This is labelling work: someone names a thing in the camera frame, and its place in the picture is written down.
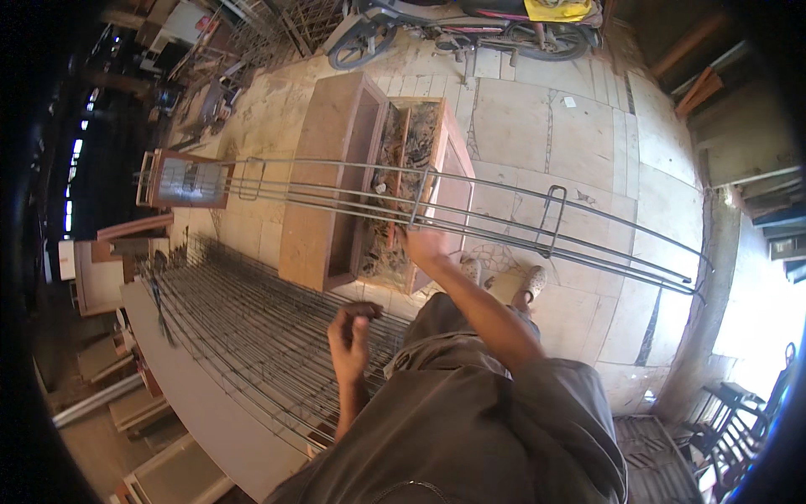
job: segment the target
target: yellow bag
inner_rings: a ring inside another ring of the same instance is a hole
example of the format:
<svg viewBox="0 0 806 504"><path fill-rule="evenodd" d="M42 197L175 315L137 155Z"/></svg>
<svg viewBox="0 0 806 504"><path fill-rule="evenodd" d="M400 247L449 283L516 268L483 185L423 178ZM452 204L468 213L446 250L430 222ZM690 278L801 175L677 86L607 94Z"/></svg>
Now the yellow bag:
<svg viewBox="0 0 806 504"><path fill-rule="evenodd" d="M546 7L538 3L538 0L523 0L523 3L531 21L555 21L557 23L581 21L588 15L592 7L592 0L566 3L557 7Z"/></svg>

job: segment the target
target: person's arm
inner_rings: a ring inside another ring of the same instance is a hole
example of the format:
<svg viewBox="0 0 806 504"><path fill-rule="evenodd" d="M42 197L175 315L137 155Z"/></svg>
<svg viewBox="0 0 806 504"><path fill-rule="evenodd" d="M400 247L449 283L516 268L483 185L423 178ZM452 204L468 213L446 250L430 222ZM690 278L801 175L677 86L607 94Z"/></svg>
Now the person's arm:
<svg viewBox="0 0 806 504"><path fill-rule="evenodd" d="M408 231L400 239L409 258L445 289L492 356L510 372L514 373L525 362L546 357L526 323L468 280L451 262L445 233L422 229Z"/></svg>
<svg viewBox="0 0 806 504"><path fill-rule="evenodd" d="M334 442L350 429L355 417L369 402L364 370L369 363L369 320L380 317L381 307L372 302L355 302L339 308L327 328L330 356L339 384L339 424Z"/></svg>

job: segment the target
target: person's left hand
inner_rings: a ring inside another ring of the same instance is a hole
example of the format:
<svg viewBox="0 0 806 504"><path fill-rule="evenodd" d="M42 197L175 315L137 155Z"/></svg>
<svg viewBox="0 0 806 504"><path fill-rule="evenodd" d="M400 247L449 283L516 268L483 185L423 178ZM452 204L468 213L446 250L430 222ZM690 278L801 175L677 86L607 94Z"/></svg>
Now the person's left hand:
<svg viewBox="0 0 806 504"><path fill-rule="evenodd" d="M336 318L327 328L330 356L339 386L352 386L364 378L369 364L370 319L378 319L382 307L374 302L353 302L339 308Z"/></svg>

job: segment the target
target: motorcycle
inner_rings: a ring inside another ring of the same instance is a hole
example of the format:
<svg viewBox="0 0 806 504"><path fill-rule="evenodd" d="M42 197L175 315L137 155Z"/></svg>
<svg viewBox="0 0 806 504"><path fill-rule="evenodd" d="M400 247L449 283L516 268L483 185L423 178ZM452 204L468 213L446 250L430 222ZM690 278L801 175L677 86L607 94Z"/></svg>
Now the motorcycle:
<svg viewBox="0 0 806 504"><path fill-rule="evenodd" d="M600 12L596 0L594 7ZM529 20L523 0L456 0L422 6L400 0L357 0L344 4L344 20L322 45L330 65L350 70L366 64L389 49L397 29L418 29L433 40L438 52L462 61L478 47L510 52L535 60L566 61L600 47L594 24L601 15L576 23Z"/></svg>

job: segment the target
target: person's hand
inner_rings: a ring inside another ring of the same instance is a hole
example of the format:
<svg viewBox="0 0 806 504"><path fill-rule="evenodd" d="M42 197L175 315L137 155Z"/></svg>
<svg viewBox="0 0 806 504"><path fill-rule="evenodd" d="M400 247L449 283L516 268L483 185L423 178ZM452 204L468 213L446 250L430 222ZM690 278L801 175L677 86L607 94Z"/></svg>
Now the person's hand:
<svg viewBox="0 0 806 504"><path fill-rule="evenodd" d="M449 260L450 251L445 231L425 228L416 231L397 228L397 231L403 250L420 269L428 269Z"/></svg>
<svg viewBox="0 0 806 504"><path fill-rule="evenodd" d="M327 328L330 356L339 386L353 386L364 378L369 364L369 320L381 316L381 306L374 302L353 302L339 308Z"/></svg>

